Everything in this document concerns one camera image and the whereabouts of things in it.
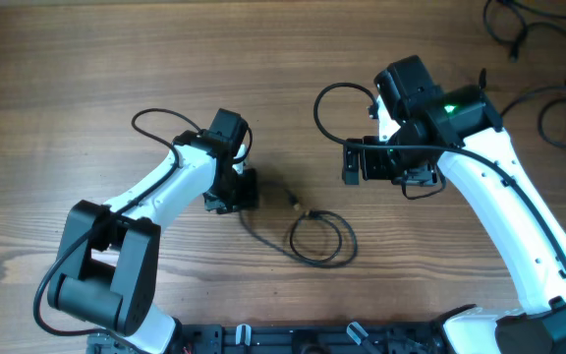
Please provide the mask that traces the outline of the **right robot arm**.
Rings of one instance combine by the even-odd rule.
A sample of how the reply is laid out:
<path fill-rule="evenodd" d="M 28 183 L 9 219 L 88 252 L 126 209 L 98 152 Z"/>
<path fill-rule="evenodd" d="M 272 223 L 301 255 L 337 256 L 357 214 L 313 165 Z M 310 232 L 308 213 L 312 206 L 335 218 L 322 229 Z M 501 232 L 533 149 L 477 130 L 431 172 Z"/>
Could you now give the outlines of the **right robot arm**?
<path fill-rule="evenodd" d="M 457 353 L 566 353 L 566 233 L 524 171 L 482 86 L 444 92 L 422 60 L 390 64 L 374 80 L 375 136 L 344 147 L 348 185 L 452 183 L 511 275 L 516 310 L 459 310 L 440 323 Z"/>

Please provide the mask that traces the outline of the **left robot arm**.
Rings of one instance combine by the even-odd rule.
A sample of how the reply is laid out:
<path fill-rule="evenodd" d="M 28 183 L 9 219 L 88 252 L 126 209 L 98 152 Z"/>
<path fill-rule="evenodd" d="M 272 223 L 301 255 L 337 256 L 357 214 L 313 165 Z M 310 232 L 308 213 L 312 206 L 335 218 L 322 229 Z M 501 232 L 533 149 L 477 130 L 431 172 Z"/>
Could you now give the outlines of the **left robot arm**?
<path fill-rule="evenodd" d="M 194 126 L 166 143 L 165 159 L 127 192 L 69 212 L 54 264 L 38 285 L 33 315 L 46 332 L 43 302 L 137 353 L 188 353 L 181 323 L 154 306 L 162 233 L 197 197 L 218 214 L 255 207 L 256 174 L 247 169 L 253 133 L 240 114 L 219 109 L 209 128 Z"/>

